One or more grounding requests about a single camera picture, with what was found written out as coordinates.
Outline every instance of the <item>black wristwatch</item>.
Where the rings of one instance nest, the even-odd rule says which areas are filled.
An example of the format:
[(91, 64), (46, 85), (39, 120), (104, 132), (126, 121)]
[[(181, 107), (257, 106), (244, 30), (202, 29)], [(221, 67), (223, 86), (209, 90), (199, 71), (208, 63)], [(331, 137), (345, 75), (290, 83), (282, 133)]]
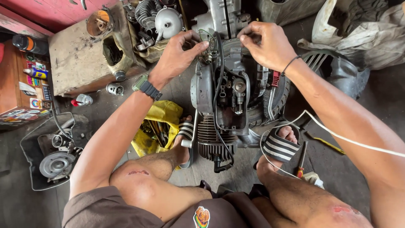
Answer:
[(149, 95), (151, 98), (153, 98), (155, 101), (158, 101), (162, 97), (162, 93), (157, 90), (149, 81), (148, 81), (148, 76), (143, 75), (140, 77), (134, 86), (132, 86), (132, 89), (134, 91), (142, 91)]

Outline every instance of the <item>engine cylinder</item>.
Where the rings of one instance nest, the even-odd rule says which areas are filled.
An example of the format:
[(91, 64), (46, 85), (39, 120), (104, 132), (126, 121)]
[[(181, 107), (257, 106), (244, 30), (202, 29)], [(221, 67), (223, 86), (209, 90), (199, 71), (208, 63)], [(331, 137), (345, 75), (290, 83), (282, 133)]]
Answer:
[[(215, 156), (221, 157), (222, 161), (230, 159), (230, 155), (215, 132), (213, 115), (204, 115), (204, 120), (198, 124), (197, 135), (198, 153), (203, 158), (210, 161), (213, 161)], [(221, 131), (220, 135), (231, 153), (235, 154), (237, 149), (237, 136), (232, 136), (227, 132)]]

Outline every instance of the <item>yellow handle tool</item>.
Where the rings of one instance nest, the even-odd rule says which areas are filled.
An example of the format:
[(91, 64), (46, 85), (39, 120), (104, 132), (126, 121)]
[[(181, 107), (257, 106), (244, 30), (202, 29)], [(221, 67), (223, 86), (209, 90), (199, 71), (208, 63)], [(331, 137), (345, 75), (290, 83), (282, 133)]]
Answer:
[(341, 153), (341, 154), (346, 154), (342, 149), (340, 149), (340, 148), (338, 148), (338, 147), (336, 147), (336, 146), (333, 146), (332, 144), (330, 144), (329, 142), (327, 142), (327, 141), (325, 141), (325, 140), (323, 140), (323, 139), (321, 139), (321, 138), (317, 138), (317, 137), (313, 137), (309, 132), (305, 132), (309, 137), (311, 137), (312, 139), (315, 139), (315, 140), (319, 140), (319, 141), (321, 141), (322, 143), (324, 143), (325, 145), (327, 145), (327, 146), (329, 146), (329, 147), (331, 147), (331, 148), (333, 148), (333, 149), (335, 149), (337, 152), (339, 152), (339, 153)]

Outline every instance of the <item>watch strap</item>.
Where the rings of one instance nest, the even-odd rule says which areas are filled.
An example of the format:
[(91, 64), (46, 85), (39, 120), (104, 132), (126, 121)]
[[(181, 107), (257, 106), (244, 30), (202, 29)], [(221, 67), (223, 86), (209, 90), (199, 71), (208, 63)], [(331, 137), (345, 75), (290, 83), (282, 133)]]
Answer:
[(155, 99), (155, 101), (158, 101), (163, 95), (149, 81), (144, 81), (139, 90)]

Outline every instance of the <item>hand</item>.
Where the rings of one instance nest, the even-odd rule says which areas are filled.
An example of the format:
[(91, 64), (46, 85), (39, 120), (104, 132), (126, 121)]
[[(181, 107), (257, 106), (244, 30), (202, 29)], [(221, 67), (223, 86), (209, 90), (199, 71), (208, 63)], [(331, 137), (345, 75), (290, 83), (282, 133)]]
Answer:
[(297, 56), (283, 29), (275, 23), (252, 22), (237, 37), (256, 62), (279, 72)]
[[(194, 45), (190, 50), (183, 51), (183, 45), (187, 42)], [(208, 41), (201, 42), (200, 36), (194, 31), (181, 31), (179, 34), (170, 38), (169, 43), (163, 51), (159, 62), (151, 71), (149, 78), (153, 81), (158, 80), (162, 84), (181, 74), (194, 58), (208, 48)]]

